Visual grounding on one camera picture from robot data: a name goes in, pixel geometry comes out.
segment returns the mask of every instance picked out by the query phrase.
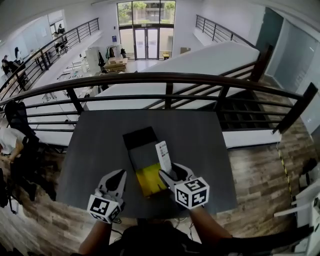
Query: wood-patterned floor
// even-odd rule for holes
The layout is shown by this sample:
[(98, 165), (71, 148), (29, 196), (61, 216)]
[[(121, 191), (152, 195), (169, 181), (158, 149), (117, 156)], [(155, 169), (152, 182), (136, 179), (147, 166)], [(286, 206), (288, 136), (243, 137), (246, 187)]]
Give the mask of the wood-patterned floor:
[[(258, 93), (258, 97), (263, 99), (266, 95)], [(300, 119), (283, 134), (278, 148), (295, 195), (299, 192), (298, 179), (305, 161), (317, 158), (313, 142)], [(287, 178), (276, 145), (230, 149), (228, 154), (238, 207), (214, 215), (218, 223), (233, 236), (241, 238), (275, 234), (294, 228), (293, 216), (273, 217), (275, 212), (289, 208), (291, 203)], [(63, 155), (51, 154), (47, 157), (55, 159), (61, 169)], [(56, 181), (58, 176), (59, 172), (47, 169), (48, 179)], [(7, 208), (0, 208), (0, 243), (8, 250), (16, 247), (24, 255), (28, 251), (46, 256), (70, 255), (78, 250), (94, 224), (84, 210), (52, 202), (40, 187), (35, 202), (30, 202), (23, 191), (21, 199), (23, 207), (19, 207), (17, 215), (11, 214)], [(123, 231), (134, 224), (133, 219), (122, 219), (122, 224), (114, 224), (113, 228)], [(180, 222), (178, 228), (189, 234), (189, 225), (187, 218)], [(199, 239), (194, 228), (192, 236), (195, 240)], [(111, 242), (117, 237), (116, 233), (112, 233)]]

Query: black handrail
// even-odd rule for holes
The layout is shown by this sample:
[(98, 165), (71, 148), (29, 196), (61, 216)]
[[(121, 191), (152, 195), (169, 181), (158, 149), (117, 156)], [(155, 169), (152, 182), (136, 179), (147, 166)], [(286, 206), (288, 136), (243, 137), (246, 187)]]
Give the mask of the black handrail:
[[(59, 36), (59, 37), (57, 37), (56, 39), (50, 41), (50, 42), (47, 43), (45, 46), (43, 46), (42, 48), (40, 48), (39, 50), (37, 50), (37, 51), (36, 51), (32, 56), (30, 56), (26, 61), (24, 61), (24, 65), (26, 65), (27, 63), (29, 63), (29, 62), (30, 62), (33, 58), (35, 58), (37, 55), (40, 55), (37, 59), (41, 58), (41, 60), (38, 60), (38, 62), (35, 60), (33, 63), (36, 62), (37, 65), (40, 65), (40, 69), (41, 69), (41, 70), (42, 70), (43, 68), (45, 68), (45, 70), (48, 70), (49, 68), (48, 68), (47, 61), (50, 62), (50, 60), (49, 60), (49, 59), (46, 60), (46, 56), (44, 56), (44, 55), (47, 54), (47, 53), (44, 52), (44, 50), (45, 50), (49, 45), (54, 44), (55, 41), (57, 41), (57, 40), (62, 40), (63, 46), (64, 46), (64, 50), (67, 52), (64, 38), (65, 38), (66, 36), (68, 36), (69, 33), (73, 32), (73, 31), (76, 31), (78, 28), (80, 28), (80, 27), (82, 27), (82, 26), (84, 26), (83, 28), (86, 28), (85, 26), (88, 26), (88, 27), (86, 28), (86, 30), (89, 30), (89, 33), (90, 33), (90, 35), (91, 35), (93, 32), (99, 30), (99, 20), (98, 20), (98, 19), (99, 19), (99, 18), (94, 18), (94, 19), (92, 19), (92, 20), (89, 20), (89, 21), (87, 21), (86, 23), (83, 23), (83, 24), (81, 24), (81, 25), (79, 25), (79, 26), (77, 26), (77, 27), (75, 27), (75, 28), (73, 28), (73, 29), (71, 29), (71, 30), (63, 33), (61, 36)], [(20, 80), (23, 79), (22, 77), (25, 76), (26, 71), (27, 71), (27, 69), (28, 69), (29, 67), (27, 67), (27, 68), (23, 71), (23, 73), (20, 74), (20, 75), (18, 75), (18, 73), (23, 70), (23, 69), (22, 69), (22, 66), (20, 66), (19, 68), (17, 68), (17, 70), (16, 70), (15, 72), (13, 72), (12, 75), (8, 78), (8, 80), (5, 81), (5, 83), (2, 85), (2, 87), (0, 88), (0, 93), (4, 90), (4, 88), (7, 87), (7, 85), (9, 84), (9, 82), (10, 82), (11, 80), (14, 80), (14, 81), (17, 80), (19, 86), (22, 87), (22, 89), (25, 89), (25, 88), (24, 88), (24, 85), (21, 85), (22, 81), (20, 81)]]
[[(207, 29), (205, 30), (205, 28), (206, 28), (206, 21), (211, 22), (211, 23), (214, 24), (214, 29), (210, 28), (210, 30), (213, 30), (213, 33), (212, 33), (211, 31), (208, 31)], [(198, 27), (200, 30), (202, 30), (202, 33), (205, 33), (205, 31), (208, 32), (209, 34), (208, 34), (208, 33), (206, 33), (206, 34), (207, 34), (208, 36), (211, 36), (211, 37), (212, 37), (212, 41), (215, 40), (215, 35), (216, 35), (216, 33), (217, 33), (217, 32), (216, 32), (217, 30), (220, 31), (220, 32), (222, 32), (223, 34), (225, 34), (227, 37), (229, 36), (229, 35), (227, 35), (226, 33), (224, 33), (222, 30), (219, 30), (219, 27), (220, 27), (220, 28), (228, 31), (229, 33), (231, 33), (231, 35), (230, 35), (230, 41), (234, 40), (233, 37), (236, 36), (237, 38), (239, 38), (240, 40), (242, 40), (243, 42), (245, 42), (247, 45), (251, 46), (252, 48), (257, 49), (255, 45), (253, 45), (251, 42), (249, 42), (248, 40), (244, 39), (242, 36), (238, 35), (237, 33), (231, 31), (230, 29), (226, 28), (225, 26), (220, 25), (220, 24), (217, 23), (217, 22), (214, 22), (214, 21), (212, 21), (212, 20), (210, 20), (210, 19), (208, 19), (208, 18), (205, 18), (205, 17), (203, 17), (203, 16), (201, 16), (201, 15), (198, 15), (198, 14), (196, 15), (195, 27)], [(218, 36), (220, 36), (220, 37), (223, 38), (225, 41), (227, 41), (227, 39), (225, 39), (225, 38), (224, 38), (223, 36), (221, 36), (220, 34), (218, 34)]]
[[(166, 83), (166, 94), (142, 94), (142, 95), (112, 95), (112, 96), (99, 96), (99, 97), (84, 97), (77, 98), (74, 89), (83, 88), (83, 87), (93, 87), (101, 85), (113, 85), (113, 84), (135, 84), (135, 83)], [(182, 94), (172, 94), (173, 83), (183, 83), (183, 84), (194, 84), (197, 85), (209, 85), (209, 86), (220, 86), (219, 96), (208, 96), (208, 95), (182, 95)], [(262, 93), (277, 95), (281, 97), (291, 98), (297, 100), (297, 102), (292, 106), (290, 104), (273, 102), (273, 101), (263, 101), (255, 99), (243, 99), (243, 98), (234, 98), (227, 97), (227, 93), (230, 88), (239, 88), (250, 91), (258, 91)], [(44, 103), (37, 103), (33, 105), (27, 105), (26, 108), (37, 108), (45, 107), (58, 104), (70, 104), (72, 103), (76, 110), (77, 114), (80, 115), (84, 110), (81, 103), (84, 102), (94, 102), (94, 101), (115, 101), (115, 100), (137, 100), (137, 99), (163, 99), (166, 102), (165, 109), (174, 109), (171, 107), (172, 99), (175, 100), (207, 100), (215, 102), (215, 105), (212, 111), (220, 112), (225, 111), (220, 109), (224, 102), (247, 102), (247, 103), (256, 103), (262, 105), (271, 105), (277, 107), (289, 108), (289, 112), (266, 112), (261, 111), (261, 115), (277, 115), (284, 116), (281, 120), (266, 120), (261, 121), (259, 119), (254, 120), (239, 120), (238, 123), (278, 123), (277, 127), (273, 132), (279, 131), (280, 133), (285, 132), (301, 115), (301, 113), (306, 109), (308, 104), (311, 102), (313, 97), (317, 94), (318, 89), (313, 83), (309, 85), (306, 92), (303, 95), (296, 93), (288, 92), (282, 89), (276, 89), (266, 86), (265, 84), (255, 83), (251, 81), (217, 76), (217, 75), (206, 75), (206, 74), (193, 74), (193, 73), (170, 73), (170, 72), (143, 72), (143, 73), (124, 73), (124, 74), (108, 74), (103, 76), (94, 76), (94, 77), (85, 77), (76, 80), (69, 80), (58, 82), (54, 84), (49, 84), (40, 88), (32, 89), (30, 91), (25, 91), (14, 97), (8, 98), (6, 100), (0, 101), (0, 106), (4, 106), (9, 101), (20, 101), (26, 98), (43, 95), (47, 93), (53, 93), (56, 91), (67, 90), (70, 99), (58, 100), (58, 101), (49, 101)], [(238, 110), (230, 110), (229, 113), (236, 113)], [(75, 115), (74, 111), (66, 112), (65, 115)], [(246, 111), (246, 114), (257, 115), (256, 111)], [(28, 117), (42, 117), (42, 116), (58, 116), (63, 115), (62, 113), (43, 113), (43, 114), (31, 114)], [(223, 121), (224, 123), (235, 122), (233, 120)], [(37, 121), (33, 124), (38, 125), (55, 125), (55, 124), (73, 124), (75, 125), (77, 121), (58, 121), (58, 122), (42, 122)], [(34, 129), (35, 131), (49, 131), (48, 129)], [(57, 129), (57, 132), (66, 131), (65, 129)]]
[(247, 80), (235, 79), (219, 75), (196, 74), (196, 73), (173, 73), (173, 72), (142, 72), (142, 73), (124, 73), (108, 74), (92, 77), (83, 77), (79, 79), (62, 81), (22, 92), (16, 96), (0, 101), (0, 106), (7, 104), (10, 100), (20, 101), (37, 95), (53, 93), (67, 89), (82, 87), (93, 87), (101, 85), (114, 84), (136, 84), (136, 83), (185, 83), (201, 84), (214, 86), (228, 86), (244, 90), (253, 90), (262, 93), (269, 93), (283, 96), (295, 100), (303, 98), (300, 94), (288, 92), (282, 89), (268, 87), (265, 84), (255, 83)]

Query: black office chair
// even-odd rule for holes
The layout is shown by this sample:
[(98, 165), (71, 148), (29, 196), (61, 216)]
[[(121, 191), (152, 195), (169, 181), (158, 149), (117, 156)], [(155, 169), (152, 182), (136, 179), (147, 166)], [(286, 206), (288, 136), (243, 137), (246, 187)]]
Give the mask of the black office chair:
[(33, 143), (38, 143), (39, 138), (36, 133), (30, 128), (28, 123), (26, 106), (23, 102), (9, 101), (4, 108), (6, 119), (11, 128), (22, 132)]
[(14, 198), (20, 205), (22, 204), (21, 201), (12, 194), (12, 187), (5, 183), (4, 173), (2, 168), (0, 168), (0, 207), (4, 208), (9, 202), (11, 212), (16, 214), (17, 212), (12, 209), (11, 197)]

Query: sleeve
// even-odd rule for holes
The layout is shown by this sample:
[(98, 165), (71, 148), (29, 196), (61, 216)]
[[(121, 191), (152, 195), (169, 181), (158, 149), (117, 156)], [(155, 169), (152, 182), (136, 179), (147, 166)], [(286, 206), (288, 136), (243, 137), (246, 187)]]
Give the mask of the sleeve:
[(12, 147), (13, 149), (16, 147), (18, 137), (13, 134), (9, 129), (7, 129), (3, 134), (3, 143)]

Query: fiducial marker cube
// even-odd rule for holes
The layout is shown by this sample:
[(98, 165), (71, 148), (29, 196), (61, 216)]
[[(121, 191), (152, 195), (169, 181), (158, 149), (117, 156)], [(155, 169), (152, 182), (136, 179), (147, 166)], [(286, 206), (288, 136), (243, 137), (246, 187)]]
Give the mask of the fiducial marker cube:
[(209, 189), (202, 177), (177, 184), (174, 186), (175, 201), (188, 209), (203, 206), (209, 200)]
[(111, 224), (121, 212), (121, 209), (118, 202), (92, 194), (89, 199), (87, 211), (98, 221)]

